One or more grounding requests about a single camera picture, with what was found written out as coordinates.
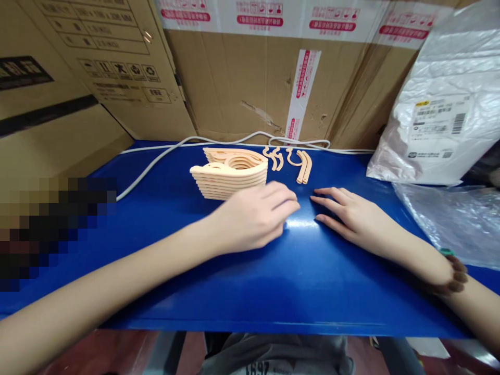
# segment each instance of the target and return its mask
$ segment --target cardboard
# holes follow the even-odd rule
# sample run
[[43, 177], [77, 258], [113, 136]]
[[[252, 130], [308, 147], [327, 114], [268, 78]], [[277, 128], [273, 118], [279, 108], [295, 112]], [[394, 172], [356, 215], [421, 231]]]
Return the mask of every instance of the cardboard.
[[[437, 0], [422, 2], [421, 5], [425, 7], [425, 11], [433, 14], [437, 7], [449, 8], [451, 12], [454, 8], [463, 8], [473, 2]], [[395, 16], [419, 13], [416, 3], [403, 4], [405, 7], [401, 7], [399, 11], [396, 5], [399, 2], [392, 2], [388, 7], [382, 24], [389, 23], [392, 16], [390, 12], [395, 13]], [[406, 48], [404, 42], [370, 45], [340, 114], [328, 134], [332, 148], [376, 148], [394, 101], [423, 42], [421, 40], [420, 45], [412, 46], [413, 48]]]
[[18, 3], [90, 92], [134, 137], [179, 140], [196, 134], [165, 37], [157, 27], [156, 11], [146, 1]]
[[13, 1], [0, 2], [0, 33], [0, 120], [90, 94]]
[[[233, 141], [260, 130], [353, 148], [377, 144], [429, 30], [460, 1], [155, 4], [199, 135]], [[304, 92], [307, 53], [317, 70]]]
[[0, 176], [85, 177], [132, 143], [97, 104], [0, 139]]

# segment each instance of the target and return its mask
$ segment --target power cord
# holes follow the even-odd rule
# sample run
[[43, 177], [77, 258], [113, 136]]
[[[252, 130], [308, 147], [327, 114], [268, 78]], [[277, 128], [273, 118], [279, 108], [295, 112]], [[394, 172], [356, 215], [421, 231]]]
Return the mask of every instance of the power cord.
[[[372, 154], [375, 152], [375, 150], [370, 150], [370, 149], [347, 149], [347, 150], [339, 150], [339, 149], [332, 149], [329, 148], [331, 143], [328, 140], [317, 140], [317, 141], [307, 141], [307, 142], [301, 142], [301, 141], [296, 141], [290, 138], [285, 138], [285, 137], [277, 137], [274, 135], [271, 135], [266, 132], [258, 131], [255, 133], [252, 133], [245, 138], [241, 138], [238, 141], [233, 141], [233, 142], [218, 142], [214, 140], [210, 140], [208, 138], [200, 137], [200, 136], [191, 136], [187, 137], [186, 139], [180, 141], [179, 143], [175, 145], [164, 145], [164, 146], [152, 146], [152, 147], [140, 147], [140, 148], [133, 148], [129, 150], [125, 150], [121, 153], [123, 154], [129, 154], [133, 152], [138, 152], [138, 151], [146, 151], [146, 150], [152, 150], [152, 149], [163, 149], [166, 148], [165, 151], [163, 151], [161, 154], [159, 154], [149, 165], [142, 171], [142, 173], [135, 179], [132, 184], [126, 188], [120, 195], [116, 197], [116, 201], [120, 201], [123, 198], [127, 196], [136, 186], [139, 184], [139, 182], [142, 181], [144, 176], [148, 174], [148, 172], [151, 170], [151, 168], [154, 167], [156, 163], [158, 163], [165, 155], [167, 155], [169, 152], [172, 152], [175, 150], [177, 147], [194, 147], [194, 146], [208, 146], [208, 145], [213, 145], [213, 144], [218, 144], [218, 145], [238, 145], [238, 146], [257, 146], [257, 147], [264, 147], [264, 145], [256, 145], [256, 144], [247, 144], [247, 143], [242, 143], [246, 140], [249, 140], [250, 138], [255, 137], [256, 135], [265, 135], [266, 137], [269, 138], [268, 141], [268, 146], [272, 146], [271, 142], [272, 141], [278, 141], [278, 142], [283, 142], [283, 143], [290, 143], [290, 144], [295, 144], [295, 145], [304, 145], [308, 147], [312, 147], [313, 149], [317, 150], [323, 150], [323, 151], [328, 151], [336, 154], [344, 154], [344, 155], [360, 155], [360, 154]], [[186, 142], [192, 141], [192, 140], [201, 140], [205, 141], [205, 143], [190, 143], [190, 144], [185, 144]], [[315, 143], [324, 143], [326, 144], [325, 147], [322, 146], [317, 146]], [[297, 148], [297, 149], [308, 149], [311, 150], [311, 148], [304, 148], [304, 147], [295, 147], [291, 146], [291, 148]]]

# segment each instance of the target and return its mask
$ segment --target forearm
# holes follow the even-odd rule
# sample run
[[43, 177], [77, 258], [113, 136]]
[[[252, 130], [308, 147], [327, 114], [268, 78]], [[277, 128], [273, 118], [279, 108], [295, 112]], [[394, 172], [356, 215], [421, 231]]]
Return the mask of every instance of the forearm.
[[[448, 260], [416, 237], [400, 251], [397, 262], [427, 284], [445, 285], [453, 279]], [[500, 358], [500, 296], [471, 276], [464, 290], [441, 299], [496, 357]]]
[[500, 296], [472, 277], [468, 279], [462, 292], [442, 300], [500, 360]]
[[2, 371], [16, 375], [36, 370], [136, 298], [208, 260], [216, 252], [207, 251], [210, 246], [216, 245], [197, 227], [184, 228], [4, 319]]

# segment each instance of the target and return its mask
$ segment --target right hand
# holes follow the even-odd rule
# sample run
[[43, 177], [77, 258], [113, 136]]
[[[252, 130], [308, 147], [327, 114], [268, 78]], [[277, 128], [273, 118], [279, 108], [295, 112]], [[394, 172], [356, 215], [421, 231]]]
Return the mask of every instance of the right hand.
[[402, 265], [423, 281], [434, 285], [449, 281], [451, 268], [446, 258], [401, 227], [375, 203], [344, 188], [314, 191], [335, 199], [311, 196], [313, 202], [332, 211], [343, 223], [327, 215], [318, 215], [316, 220], [359, 247]]
[[286, 185], [272, 181], [233, 194], [202, 219], [217, 254], [237, 253], [266, 246], [283, 234], [283, 225], [300, 209], [297, 196]]

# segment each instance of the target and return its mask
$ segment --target blue tabletop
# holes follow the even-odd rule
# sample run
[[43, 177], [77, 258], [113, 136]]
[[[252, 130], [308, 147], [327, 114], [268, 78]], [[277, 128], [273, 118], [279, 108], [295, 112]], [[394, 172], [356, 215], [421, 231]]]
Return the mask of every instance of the blue tabletop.
[[[158, 145], [136, 142], [134, 147]], [[123, 191], [162, 150], [120, 155], [92, 174], [117, 179]], [[309, 200], [314, 188], [345, 187], [377, 203], [421, 238], [425, 235], [390, 184], [365, 177], [370, 156], [309, 153], [309, 183], [297, 184], [299, 168], [269, 168], [268, 181], [293, 190], [301, 210], [281, 238], [263, 249], [215, 258], [140, 298], [107, 327], [188, 331], [314, 333], [463, 338], [470, 332], [435, 297], [416, 287], [408, 272], [377, 258], [314, 221], [324, 209]], [[206, 159], [201, 147], [174, 150], [161, 160], [114, 214], [79, 230], [67, 254], [52, 254], [19, 292], [0, 293], [0, 314], [12, 314], [53, 290], [131, 254], [216, 209], [189, 173]], [[470, 274], [500, 292], [500, 272], [470, 267]]]

